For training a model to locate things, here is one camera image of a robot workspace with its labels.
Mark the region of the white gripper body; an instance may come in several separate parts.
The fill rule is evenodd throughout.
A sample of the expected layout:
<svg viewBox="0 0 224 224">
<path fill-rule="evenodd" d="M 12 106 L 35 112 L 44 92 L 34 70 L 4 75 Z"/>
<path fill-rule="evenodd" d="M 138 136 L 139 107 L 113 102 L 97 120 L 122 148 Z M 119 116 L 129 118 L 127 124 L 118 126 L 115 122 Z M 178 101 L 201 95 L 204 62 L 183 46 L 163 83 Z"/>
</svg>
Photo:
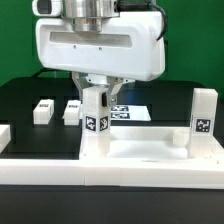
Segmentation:
<svg viewBox="0 0 224 224">
<path fill-rule="evenodd" d="M 33 0 L 46 68 L 149 81 L 165 70 L 166 13 L 152 2 Z"/>
</svg>

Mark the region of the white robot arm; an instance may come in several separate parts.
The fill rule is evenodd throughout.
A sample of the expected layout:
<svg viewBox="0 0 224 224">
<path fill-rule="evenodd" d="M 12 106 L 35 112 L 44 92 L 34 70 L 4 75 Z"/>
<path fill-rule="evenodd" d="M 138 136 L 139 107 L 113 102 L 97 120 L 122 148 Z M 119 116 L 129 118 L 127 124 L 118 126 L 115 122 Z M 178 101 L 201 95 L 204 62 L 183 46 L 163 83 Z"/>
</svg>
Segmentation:
<svg viewBox="0 0 224 224">
<path fill-rule="evenodd" d="M 127 79 L 151 81 L 165 70 L 164 10 L 152 2 L 33 0 L 36 46 L 46 68 L 67 70 L 79 89 L 87 74 L 104 76 L 105 106 L 117 103 Z"/>
</svg>

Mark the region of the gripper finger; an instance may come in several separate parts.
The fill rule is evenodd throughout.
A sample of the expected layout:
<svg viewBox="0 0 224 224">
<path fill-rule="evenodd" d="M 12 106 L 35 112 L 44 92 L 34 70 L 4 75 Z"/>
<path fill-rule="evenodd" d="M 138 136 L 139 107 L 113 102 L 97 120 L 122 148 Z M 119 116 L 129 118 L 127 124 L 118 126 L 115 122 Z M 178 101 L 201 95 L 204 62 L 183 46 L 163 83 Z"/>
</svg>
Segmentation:
<svg viewBox="0 0 224 224">
<path fill-rule="evenodd" d="M 115 106 L 117 104 L 117 94 L 122 85 L 128 83 L 134 83 L 134 80 L 109 76 L 105 77 L 102 81 L 102 86 L 106 88 L 106 91 L 102 94 L 102 106 Z"/>
<path fill-rule="evenodd" d="M 79 92 L 79 99 L 83 99 L 83 90 L 89 87 L 89 83 L 87 81 L 87 74 L 86 73 L 79 73 L 73 72 L 72 73 L 72 80 L 78 89 Z"/>
</svg>

